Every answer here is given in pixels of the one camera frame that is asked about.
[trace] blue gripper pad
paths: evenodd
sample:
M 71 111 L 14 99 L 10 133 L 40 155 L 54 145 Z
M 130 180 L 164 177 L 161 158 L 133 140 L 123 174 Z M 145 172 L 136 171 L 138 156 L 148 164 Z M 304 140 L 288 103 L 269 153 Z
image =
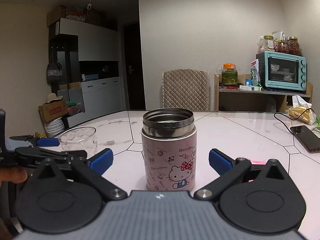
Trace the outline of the blue gripper pad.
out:
M 58 138 L 40 138 L 37 141 L 37 145 L 41 147 L 47 147 L 47 146 L 59 146 L 60 142 Z
M 231 170 L 236 165 L 236 161 L 218 149 L 212 149 L 209 152 L 209 164 L 221 176 Z
M 94 170 L 100 176 L 105 173 L 113 163 L 113 152 L 106 148 L 87 160 L 90 169 Z

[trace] pink food jar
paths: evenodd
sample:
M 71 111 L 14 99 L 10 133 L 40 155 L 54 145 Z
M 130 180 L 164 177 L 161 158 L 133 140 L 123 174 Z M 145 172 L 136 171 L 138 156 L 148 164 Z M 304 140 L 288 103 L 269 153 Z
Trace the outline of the pink food jar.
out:
M 197 134 L 193 113 L 161 108 L 143 116 L 143 158 L 149 190 L 189 190 L 196 179 Z

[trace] oven door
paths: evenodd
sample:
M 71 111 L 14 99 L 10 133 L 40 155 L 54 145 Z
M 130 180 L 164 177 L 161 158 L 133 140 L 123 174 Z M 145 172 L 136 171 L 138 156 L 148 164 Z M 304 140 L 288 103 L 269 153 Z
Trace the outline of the oven door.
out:
M 267 87 L 298 89 L 299 86 L 299 58 L 295 56 L 268 55 L 266 71 Z

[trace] security camera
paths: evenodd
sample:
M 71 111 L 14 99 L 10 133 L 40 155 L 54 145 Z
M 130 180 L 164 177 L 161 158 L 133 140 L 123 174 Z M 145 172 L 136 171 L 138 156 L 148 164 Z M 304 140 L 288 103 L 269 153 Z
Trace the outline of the security camera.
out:
M 87 10 L 91 10 L 92 8 L 92 4 L 91 4 L 91 0 L 89 0 L 89 3 L 87 4 Z

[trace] red chili jar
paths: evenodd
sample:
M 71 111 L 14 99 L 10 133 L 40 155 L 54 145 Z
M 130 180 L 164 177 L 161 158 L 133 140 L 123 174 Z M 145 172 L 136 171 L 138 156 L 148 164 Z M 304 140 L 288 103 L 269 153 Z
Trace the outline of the red chili jar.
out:
M 289 44 L 285 40 L 277 41 L 276 52 L 289 53 Z
M 300 45 L 297 37 L 289 37 L 289 54 L 300 56 Z

